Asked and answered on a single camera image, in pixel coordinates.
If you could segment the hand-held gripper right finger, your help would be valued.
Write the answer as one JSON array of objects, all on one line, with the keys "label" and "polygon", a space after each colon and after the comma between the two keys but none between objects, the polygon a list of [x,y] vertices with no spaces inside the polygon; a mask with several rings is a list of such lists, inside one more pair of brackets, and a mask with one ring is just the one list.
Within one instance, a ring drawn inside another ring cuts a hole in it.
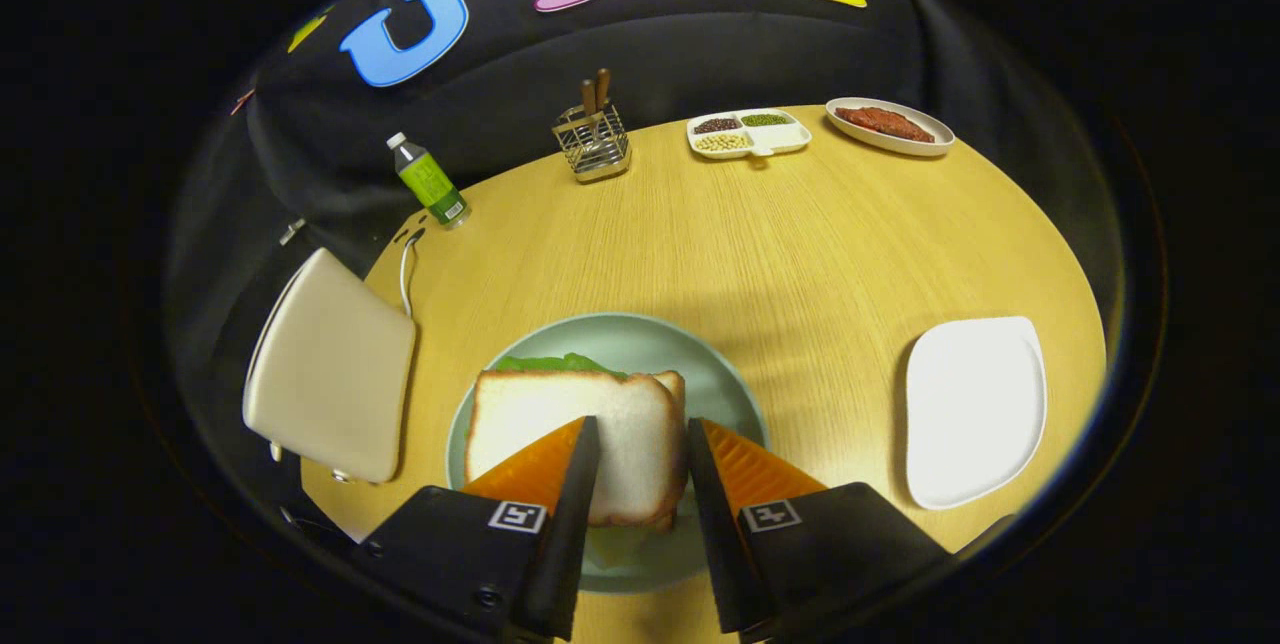
[{"label": "hand-held gripper right finger", "polygon": [[689,421],[686,449],[723,632],[841,638],[952,568],[865,483],[826,487],[709,419]]}]

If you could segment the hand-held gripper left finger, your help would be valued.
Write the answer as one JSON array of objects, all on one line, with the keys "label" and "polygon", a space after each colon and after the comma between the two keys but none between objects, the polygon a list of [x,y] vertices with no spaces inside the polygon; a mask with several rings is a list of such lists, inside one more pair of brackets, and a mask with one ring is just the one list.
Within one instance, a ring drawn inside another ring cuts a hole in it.
[{"label": "hand-held gripper left finger", "polygon": [[554,502],[424,487],[352,549],[353,567],[421,615],[434,641],[568,640],[581,579],[599,424],[544,437]]}]

